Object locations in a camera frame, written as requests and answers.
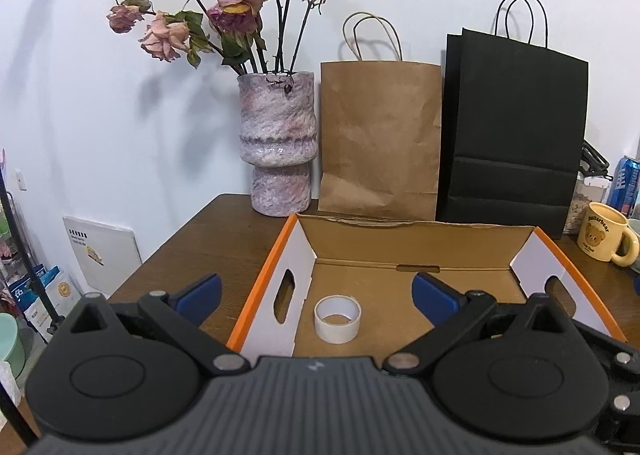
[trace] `yellow mug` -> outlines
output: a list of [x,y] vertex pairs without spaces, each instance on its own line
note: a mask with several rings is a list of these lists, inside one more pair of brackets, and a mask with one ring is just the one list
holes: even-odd
[[[596,260],[611,260],[622,267],[631,265],[638,258],[640,246],[638,236],[628,223],[628,218],[618,210],[600,202],[590,202],[578,234],[578,247]],[[630,246],[628,253],[621,257],[616,251],[624,237]]]

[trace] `marbled pink vase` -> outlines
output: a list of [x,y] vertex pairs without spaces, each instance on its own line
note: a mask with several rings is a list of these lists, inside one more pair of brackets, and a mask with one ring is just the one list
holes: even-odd
[[309,162],[318,154],[312,72],[245,74],[240,86],[240,157],[253,164],[251,204],[286,216],[311,202]]

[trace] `cardboard box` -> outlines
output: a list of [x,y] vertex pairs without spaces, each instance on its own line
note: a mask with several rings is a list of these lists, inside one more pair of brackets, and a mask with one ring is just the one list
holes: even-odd
[[[574,318],[625,340],[589,283],[540,228],[291,215],[227,346],[252,363],[261,355],[365,355],[380,364],[432,327],[412,301],[418,271],[459,292],[482,289],[505,303],[545,292],[557,277],[575,303]],[[276,316],[287,285],[286,317]],[[314,330],[314,306],[332,294],[353,296],[362,307],[360,331],[343,345],[323,342]]]

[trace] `orange round logo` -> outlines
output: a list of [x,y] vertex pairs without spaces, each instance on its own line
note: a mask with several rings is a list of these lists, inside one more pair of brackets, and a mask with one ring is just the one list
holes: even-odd
[[60,285],[58,285],[58,292],[62,297],[67,297],[71,295],[71,287],[66,281],[63,281]]

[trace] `brown bag handle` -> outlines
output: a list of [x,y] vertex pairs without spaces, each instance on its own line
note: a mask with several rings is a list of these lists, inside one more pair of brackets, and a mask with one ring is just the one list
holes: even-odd
[[[347,39],[346,27],[349,20],[359,14],[363,14],[364,18],[359,19],[353,26],[353,41],[355,43],[355,50],[354,50]],[[392,23],[388,19],[382,18],[382,16],[376,16],[375,14],[362,11],[362,10],[358,12],[354,12],[350,16],[347,16],[347,19],[344,20],[344,23],[342,24],[342,36],[344,37],[344,42],[347,44],[347,47],[349,47],[349,50],[353,52],[353,55],[356,56],[356,59],[358,61],[363,61],[362,53],[360,52],[360,45],[358,43],[358,35],[356,34],[356,29],[358,25],[360,25],[363,21],[368,19],[374,19],[380,25],[382,25],[382,28],[385,30],[386,35],[389,38],[389,41],[391,42],[391,46],[394,48],[394,52],[396,53],[396,58],[398,59],[398,61],[402,61],[402,45],[400,44],[400,38],[398,36],[398,31],[396,31],[396,28],[392,25]],[[385,23],[389,25],[389,27],[391,27],[391,30],[394,32],[394,36],[396,37],[396,42],[398,43],[397,46],[396,46],[396,43],[394,42],[394,39],[391,37],[391,33],[389,32],[389,29],[386,27]]]

